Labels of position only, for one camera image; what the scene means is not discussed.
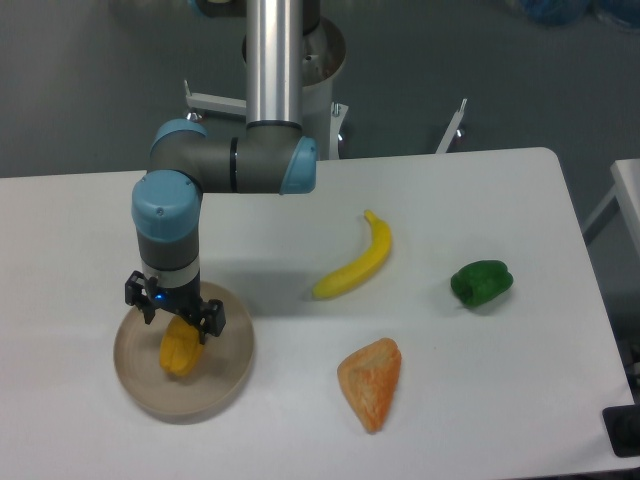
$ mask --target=blue joint cap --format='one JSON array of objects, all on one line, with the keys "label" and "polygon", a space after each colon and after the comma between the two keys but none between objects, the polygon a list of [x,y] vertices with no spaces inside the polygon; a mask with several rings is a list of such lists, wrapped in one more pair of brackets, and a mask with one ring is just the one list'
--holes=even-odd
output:
[{"label": "blue joint cap", "polygon": [[200,196],[193,182],[174,170],[147,173],[133,187],[131,216],[138,232],[171,243],[198,227]]},{"label": "blue joint cap", "polygon": [[150,151],[153,151],[153,147],[162,140],[167,135],[174,132],[196,132],[202,135],[203,137],[207,136],[207,130],[197,123],[193,123],[186,118],[176,118],[174,120],[169,120],[167,123],[162,125],[158,129],[158,133],[156,133],[156,138],[153,140],[151,144]]},{"label": "blue joint cap", "polygon": [[309,193],[316,188],[318,147],[313,138],[302,137],[284,174],[280,195]]}]

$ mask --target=yellow fake fruit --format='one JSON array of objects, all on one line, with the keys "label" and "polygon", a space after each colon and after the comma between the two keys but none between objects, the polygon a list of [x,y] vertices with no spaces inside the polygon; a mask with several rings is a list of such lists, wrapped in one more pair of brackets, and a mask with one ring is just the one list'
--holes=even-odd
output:
[{"label": "yellow fake fruit", "polygon": [[160,344],[160,366],[179,377],[187,375],[202,354],[198,330],[176,315],[169,322]]},{"label": "yellow fake fruit", "polygon": [[371,210],[364,212],[371,227],[371,245],[360,257],[330,273],[313,287],[313,296],[326,299],[341,295],[362,284],[375,274],[391,252],[391,228]]}]

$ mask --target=round tray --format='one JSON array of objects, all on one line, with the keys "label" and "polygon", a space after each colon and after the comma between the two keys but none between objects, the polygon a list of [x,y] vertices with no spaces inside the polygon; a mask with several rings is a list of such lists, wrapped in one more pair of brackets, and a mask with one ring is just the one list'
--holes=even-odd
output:
[{"label": "round tray", "polygon": [[219,337],[207,335],[187,376],[176,377],[160,367],[160,342],[172,314],[157,310],[146,325],[142,313],[132,308],[116,335],[113,361],[120,382],[140,406],[167,420],[215,414],[232,400],[251,365],[253,326],[240,300],[211,283],[202,282],[200,290],[205,300],[222,300],[227,323]]}]

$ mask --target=gray floor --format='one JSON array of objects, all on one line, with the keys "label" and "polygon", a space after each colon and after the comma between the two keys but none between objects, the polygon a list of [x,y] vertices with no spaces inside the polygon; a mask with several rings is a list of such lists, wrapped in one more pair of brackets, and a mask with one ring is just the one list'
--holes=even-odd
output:
[{"label": "gray floor", "polygon": [[[582,222],[611,163],[640,157],[640,35],[592,15],[542,28],[501,0],[322,5],[347,41],[335,98],[351,107],[350,158],[433,152],[468,97],[459,150],[552,149]],[[0,177],[144,169],[155,130],[185,109],[183,78],[244,98],[243,36],[244,19],[197,18],[186,0],[2,2]],[[638,335],[640,260],[620,216],[590,254],[616,334]]]}]

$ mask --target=white table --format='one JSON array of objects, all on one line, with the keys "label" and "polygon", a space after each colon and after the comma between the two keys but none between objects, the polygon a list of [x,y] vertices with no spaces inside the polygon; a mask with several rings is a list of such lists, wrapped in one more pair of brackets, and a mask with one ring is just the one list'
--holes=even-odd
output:
[{"label": "white table", "polygon": [[[0,181],[0,478],[502,479],[640,465],[614,456],[601,410],[632,403],[555,155],[544,149],[324,162],[308,196],[210,195],[204,279],[253,315],[255,362],[219,415],[170,425],[120,386],[113,340],[139,266],[141,173]],[[368,244],[369,283],[309,298]],[[514,287],[470,312],[448,281],[504,260]],[[389,336],[403,366],[384,430],[366,434],[336,367]]]}]

